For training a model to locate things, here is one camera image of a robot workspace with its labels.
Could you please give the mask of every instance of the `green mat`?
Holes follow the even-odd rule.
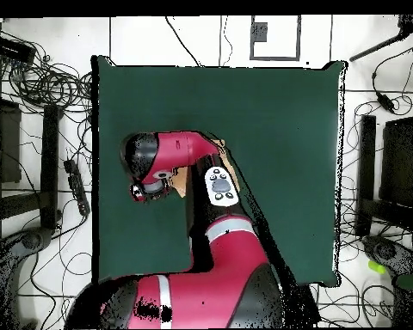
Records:
[[[225,140],[297,281],[336,285],[343,63],[326,70],[218,69],[113,66],[99,57],[98,64],[100,278],[189,268],[185,200],[173,192],[133,203],[120,142],[136,131],[203,131]]]

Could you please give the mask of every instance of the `red robot arm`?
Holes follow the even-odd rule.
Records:
[[[139,191],[136,201],[168,193],[174,169],[188,167],[193,265],[105,283],[111,293],[102,300],[99,327],[281,327],[279,285],[218,146],[192,131],[141,133],[125,139],[121,161],[131,191]]]

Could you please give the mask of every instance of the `tripod leg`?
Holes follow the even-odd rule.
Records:
[[[396,43],[400,40],[404,40],[405,38],[407,38],[407,35],[399,33],[396,37],[390,38],[389,40],[385,40],[384,42],[379,43],[378,45],[373,46],[372,48],[366,49],[365,51],[363,51],[361,53],[358,53],[357,55],[351,57],[349,59],[349,61],[354,62],[357,59],[368,56],[370,53],[374,53],[374,52],[376,52],[376,51],[378,51],[378,50],[380,50],[380,49],[382,49],[386,46],[392,45],[393,43]]]

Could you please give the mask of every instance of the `white stripe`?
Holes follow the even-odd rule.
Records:
[[[250,233],[255,234],[251,222],[246,219],[236,217],[214,224],[209,230],[206,231],[206,236],[211,243],[221,235],[232,231],[249,231]]]
[[[165,276],[160,274],[157,275],[157,279],[159,280],[159,296],[162,312],[163,305],[171,309],[170,282]],[[161,320],[161,329],[171,329],[171,321],[162,322]]]

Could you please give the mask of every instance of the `control button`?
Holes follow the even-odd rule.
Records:
[[[227,180],[216,180],[211,188],[215,193],[226,193],[231,190],[231,185]]]

